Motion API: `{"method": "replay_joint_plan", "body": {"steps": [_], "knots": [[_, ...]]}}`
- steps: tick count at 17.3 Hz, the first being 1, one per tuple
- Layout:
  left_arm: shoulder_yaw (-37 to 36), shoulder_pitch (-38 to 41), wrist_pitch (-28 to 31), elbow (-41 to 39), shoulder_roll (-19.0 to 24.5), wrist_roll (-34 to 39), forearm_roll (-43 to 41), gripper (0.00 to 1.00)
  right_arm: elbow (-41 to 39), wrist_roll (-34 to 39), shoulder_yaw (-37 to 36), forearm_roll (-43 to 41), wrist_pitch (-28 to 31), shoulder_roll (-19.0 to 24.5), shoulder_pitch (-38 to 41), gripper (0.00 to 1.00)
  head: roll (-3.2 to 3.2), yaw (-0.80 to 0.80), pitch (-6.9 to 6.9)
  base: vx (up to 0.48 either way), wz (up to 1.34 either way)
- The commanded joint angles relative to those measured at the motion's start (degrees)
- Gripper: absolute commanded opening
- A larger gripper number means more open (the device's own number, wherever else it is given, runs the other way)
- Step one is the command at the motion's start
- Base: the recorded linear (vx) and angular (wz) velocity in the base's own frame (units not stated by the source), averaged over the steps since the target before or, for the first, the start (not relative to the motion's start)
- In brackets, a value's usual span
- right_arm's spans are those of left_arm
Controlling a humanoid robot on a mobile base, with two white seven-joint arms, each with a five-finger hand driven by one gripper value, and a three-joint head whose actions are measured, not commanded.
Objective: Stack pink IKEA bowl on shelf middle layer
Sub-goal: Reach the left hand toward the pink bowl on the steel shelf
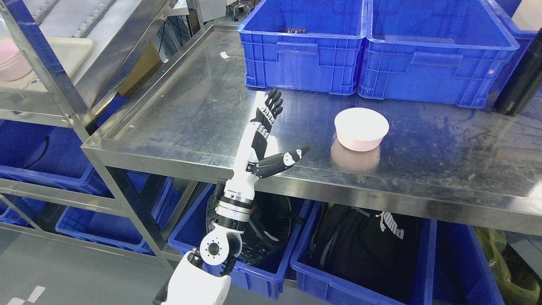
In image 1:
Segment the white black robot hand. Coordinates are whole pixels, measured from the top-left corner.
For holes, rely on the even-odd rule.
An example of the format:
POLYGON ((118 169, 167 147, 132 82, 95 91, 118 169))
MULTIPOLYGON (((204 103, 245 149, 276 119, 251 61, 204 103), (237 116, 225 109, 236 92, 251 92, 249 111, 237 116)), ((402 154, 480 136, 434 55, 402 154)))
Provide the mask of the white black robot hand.
POLYGON ((256 97, 255 110, 246 124, 236 153, 233 177, 226 181, 224 195, 227 198, 252 199, 255 184, 292 168, 304 157, 312 146, 306 145, 291 151, 265 156, 268 139, 277 116, 283 111, 282 93, 273 89, 256 97))

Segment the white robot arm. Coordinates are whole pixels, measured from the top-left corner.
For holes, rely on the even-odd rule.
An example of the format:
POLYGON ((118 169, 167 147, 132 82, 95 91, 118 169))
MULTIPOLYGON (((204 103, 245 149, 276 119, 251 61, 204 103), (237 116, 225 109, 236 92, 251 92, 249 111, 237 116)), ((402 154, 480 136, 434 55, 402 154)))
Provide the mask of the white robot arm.
POLYGON ((184 254, 165 286, 162 305, 222 305, 232 278, 228 268, 242 248, 244 225, 249 222, 255 191, 224 191, 219 198, 214 229, 199 247, 184 254))

